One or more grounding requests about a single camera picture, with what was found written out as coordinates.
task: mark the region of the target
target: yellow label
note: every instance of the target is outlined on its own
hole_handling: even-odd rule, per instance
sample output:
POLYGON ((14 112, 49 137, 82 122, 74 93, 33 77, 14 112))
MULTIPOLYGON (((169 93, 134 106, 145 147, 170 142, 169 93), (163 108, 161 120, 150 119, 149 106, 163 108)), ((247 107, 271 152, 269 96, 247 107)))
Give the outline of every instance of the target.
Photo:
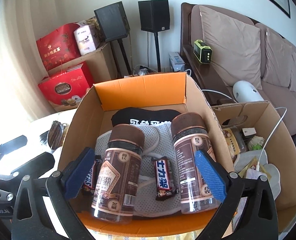
POLYGON ((238 143, 237 143, 236 138, 235 138, 233 132, 231 131, 231 129, 225 128, 225 129, 223 129, 223 133, 224 133, 224 137, 226 139, 226 143, 227 143, 228 147, 229 146, 232 147, 235 155, 239 154, 240 149, 239 149, 238 143))

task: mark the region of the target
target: orange box flap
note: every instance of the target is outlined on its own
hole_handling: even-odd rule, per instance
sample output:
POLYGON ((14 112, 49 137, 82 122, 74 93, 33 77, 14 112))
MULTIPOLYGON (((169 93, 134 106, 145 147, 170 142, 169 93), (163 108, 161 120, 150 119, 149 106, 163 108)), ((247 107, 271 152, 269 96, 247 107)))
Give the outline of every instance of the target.
POLYGON ((104 111, 186 103, 186 72, 160 73, 95 84, 104 111))

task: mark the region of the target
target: curtain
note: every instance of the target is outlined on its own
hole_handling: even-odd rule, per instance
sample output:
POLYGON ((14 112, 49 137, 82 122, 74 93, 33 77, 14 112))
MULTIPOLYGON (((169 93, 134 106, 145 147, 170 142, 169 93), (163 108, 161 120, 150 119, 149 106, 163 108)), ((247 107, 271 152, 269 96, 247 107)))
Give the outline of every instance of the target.
POLYGON ((33 30, 30 0, 0 0, 0 142, 54 113, 38 83, 47 75, 33 30))

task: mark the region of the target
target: barcode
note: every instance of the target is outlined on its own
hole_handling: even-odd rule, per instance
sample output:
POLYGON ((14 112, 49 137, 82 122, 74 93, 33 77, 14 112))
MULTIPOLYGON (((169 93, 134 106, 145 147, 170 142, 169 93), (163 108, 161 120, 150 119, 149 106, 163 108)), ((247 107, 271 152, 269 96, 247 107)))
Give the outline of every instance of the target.
POLYGON ((135 196, 125 194, 124 206, 134 207, 135 199, 136 199, 135 196))

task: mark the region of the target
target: black fabric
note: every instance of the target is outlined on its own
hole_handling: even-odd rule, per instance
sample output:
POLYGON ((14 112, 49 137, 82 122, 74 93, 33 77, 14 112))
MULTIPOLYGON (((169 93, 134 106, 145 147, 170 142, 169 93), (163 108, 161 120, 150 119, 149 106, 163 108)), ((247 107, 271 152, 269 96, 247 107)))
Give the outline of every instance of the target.
POLYGON ((112 118, 112 126, 117 124, 158 124, 162 122, 171 122, 180 112, 171 109, 158 111, 146 110, 135 107, 127 107, 116 112, 112 118))

